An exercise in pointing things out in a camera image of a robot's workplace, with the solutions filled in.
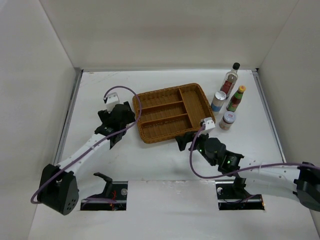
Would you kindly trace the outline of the tall clear black-cap bottle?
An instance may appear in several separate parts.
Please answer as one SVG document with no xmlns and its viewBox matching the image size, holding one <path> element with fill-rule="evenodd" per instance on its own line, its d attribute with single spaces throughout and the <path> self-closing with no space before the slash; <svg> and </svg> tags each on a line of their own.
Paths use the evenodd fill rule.
<svg viewBox="0 0 320 240">
<path fill-rule="evenodd" d="M 235 62 L 232 65 L 232 68 L 229 72 L 226 73 L 223 83 L 220 87 L 220 91 L 226 94 L 226 98 L 228 98 L 238 80 L 238 70 L 240 68 L 240 63 Z"/>
</svg>

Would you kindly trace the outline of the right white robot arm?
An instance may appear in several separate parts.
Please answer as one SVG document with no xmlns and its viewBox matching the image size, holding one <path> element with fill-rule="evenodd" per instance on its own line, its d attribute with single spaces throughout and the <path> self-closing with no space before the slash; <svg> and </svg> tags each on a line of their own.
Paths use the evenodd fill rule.
<svg viewBox="0 0 320 240">
<path fill-rule="evenodd" d="M 310 162 L 264 164 L 227 150 L 216 137 L 195 131 L 175 140 L 180 151 L 191 143 L 191 153 L 198 151 L 211 166 L 217 167 L 219 174 L 210 179 L 233 177 L 231 190 L 240 199 L 271 195 L 297 201 L 316 212 L 320 210 L 320 168 Z"/>
</svg>

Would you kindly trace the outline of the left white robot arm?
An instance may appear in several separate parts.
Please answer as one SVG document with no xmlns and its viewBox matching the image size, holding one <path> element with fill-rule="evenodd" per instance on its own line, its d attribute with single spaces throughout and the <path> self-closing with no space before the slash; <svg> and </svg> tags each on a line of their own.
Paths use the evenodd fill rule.
<svg viewBox="0 0 320 240">
<path fill-rule="evenodd" d="M 57 165 L 48 164 L 41 174 L 39 189 L 31 198 L 34 204 L 43 204 L 62 215 L 68 215 L 79 200 L 77 174 L 85 164 L 98 159 L 102 150 L 111 150 L 136 123 L 130 104 L 117 103 L 111 111 L 100 110 L 101 125 L 91 138 L 72 156 Z"/>
</svg>

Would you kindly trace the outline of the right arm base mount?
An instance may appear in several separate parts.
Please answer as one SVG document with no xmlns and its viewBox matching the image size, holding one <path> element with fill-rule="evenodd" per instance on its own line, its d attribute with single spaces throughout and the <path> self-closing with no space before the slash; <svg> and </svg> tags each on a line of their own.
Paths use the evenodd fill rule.
<svg viewBox="0 0 320 240">
<path fill-rule="evenodd" d="M 262 196 L 249 194 L 242 178 L 216 181 L 215 187 L 220 211 L 265 210 Z"/>
</svg>

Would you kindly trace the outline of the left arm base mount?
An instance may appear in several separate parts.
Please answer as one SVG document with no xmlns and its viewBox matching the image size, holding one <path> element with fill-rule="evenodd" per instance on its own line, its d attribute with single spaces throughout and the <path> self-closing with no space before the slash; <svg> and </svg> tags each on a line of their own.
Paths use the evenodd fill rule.
<svg viewBox="0 0 320 240">
<path fill-rule="evenodd" d="M 104 180 L 103 191 L 84 198 L 80 203 L 80 210 L 125 211 L 127 209 L 128 182 L 113 181 L 112 178 L 100 172 L 93 175 Z"/>
</svg>

